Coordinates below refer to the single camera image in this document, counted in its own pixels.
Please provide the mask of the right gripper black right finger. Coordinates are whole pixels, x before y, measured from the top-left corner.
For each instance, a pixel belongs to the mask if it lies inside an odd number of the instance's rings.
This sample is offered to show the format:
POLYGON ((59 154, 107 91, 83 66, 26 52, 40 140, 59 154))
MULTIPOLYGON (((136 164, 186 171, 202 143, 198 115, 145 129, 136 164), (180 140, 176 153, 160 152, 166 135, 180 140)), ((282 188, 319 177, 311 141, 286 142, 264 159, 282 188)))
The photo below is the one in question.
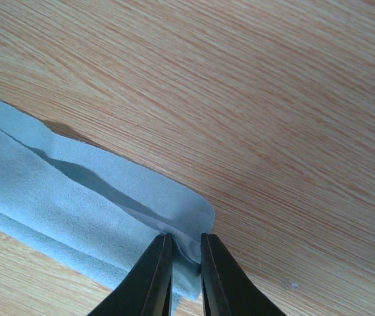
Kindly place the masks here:
POLYGON ((201 280, 205 315, 283 315, 247 277, 222 240, 201 235, 201 280))

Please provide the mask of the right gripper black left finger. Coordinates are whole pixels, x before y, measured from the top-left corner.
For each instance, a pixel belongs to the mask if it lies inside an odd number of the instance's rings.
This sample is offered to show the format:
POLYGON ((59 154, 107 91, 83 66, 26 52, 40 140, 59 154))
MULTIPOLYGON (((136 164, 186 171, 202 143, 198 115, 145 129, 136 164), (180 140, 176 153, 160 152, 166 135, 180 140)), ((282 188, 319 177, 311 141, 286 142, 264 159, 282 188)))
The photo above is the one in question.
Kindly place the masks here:
POLYGON ((170 315, 172 308, 173 238, 154 238, 120 285, 89 314, 170 315))

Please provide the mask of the light blue cleaning cloth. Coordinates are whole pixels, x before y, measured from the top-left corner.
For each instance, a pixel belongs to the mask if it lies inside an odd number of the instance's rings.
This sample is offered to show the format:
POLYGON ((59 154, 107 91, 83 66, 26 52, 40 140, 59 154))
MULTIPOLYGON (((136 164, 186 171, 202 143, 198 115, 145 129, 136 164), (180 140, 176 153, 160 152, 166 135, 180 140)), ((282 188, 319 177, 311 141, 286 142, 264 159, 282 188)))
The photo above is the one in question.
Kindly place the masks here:
POLYGON ((170 233, 177 305, 201 291, 200 239, 214 219, 188 187, 0 101, 0 230, 13 238, 114 288, 170 233))

